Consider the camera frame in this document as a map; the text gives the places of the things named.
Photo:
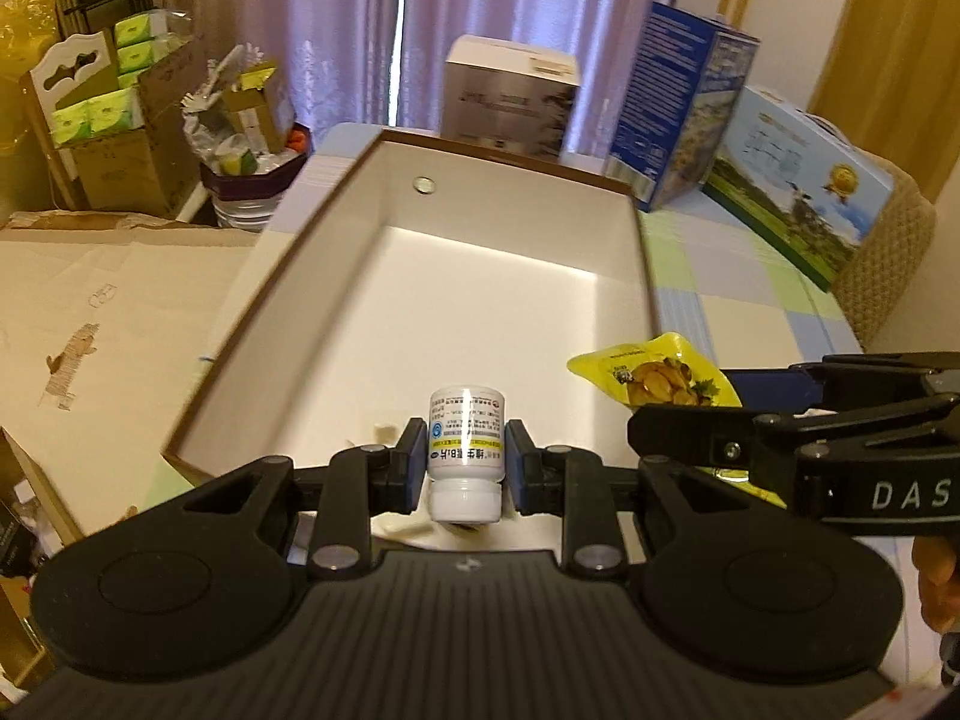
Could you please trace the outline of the person right hand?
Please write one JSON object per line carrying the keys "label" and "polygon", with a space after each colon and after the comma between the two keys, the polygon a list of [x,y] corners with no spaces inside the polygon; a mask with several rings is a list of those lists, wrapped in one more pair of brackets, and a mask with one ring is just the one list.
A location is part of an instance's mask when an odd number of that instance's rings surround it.
{"label": "person right hand", "polygon": [[919,603],[924,622],[945,634],[958,622],[958,551],[942,536],[917,536],[911,551],[918,571]]}

